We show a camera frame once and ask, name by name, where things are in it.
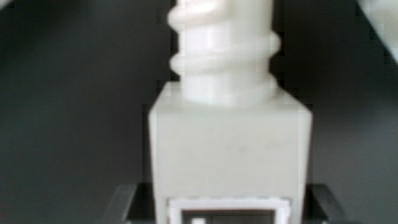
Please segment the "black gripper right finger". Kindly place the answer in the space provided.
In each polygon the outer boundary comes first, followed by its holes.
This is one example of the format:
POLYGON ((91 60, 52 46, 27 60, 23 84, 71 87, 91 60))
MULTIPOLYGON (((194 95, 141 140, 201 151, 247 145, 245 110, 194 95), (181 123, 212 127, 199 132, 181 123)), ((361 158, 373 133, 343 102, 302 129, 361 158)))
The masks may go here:
POLYGON ((348 224, 343 207, 325 184, 306 189, 306 224, 348 224))

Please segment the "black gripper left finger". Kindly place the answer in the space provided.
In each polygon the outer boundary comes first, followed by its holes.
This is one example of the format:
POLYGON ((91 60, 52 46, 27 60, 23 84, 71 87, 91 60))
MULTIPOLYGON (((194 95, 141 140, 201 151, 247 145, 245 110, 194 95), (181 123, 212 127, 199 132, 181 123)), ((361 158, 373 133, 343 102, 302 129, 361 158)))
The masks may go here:
POLYGON ((155 224, 153 186, 119 185, 105 210, 105 224, 155 224))

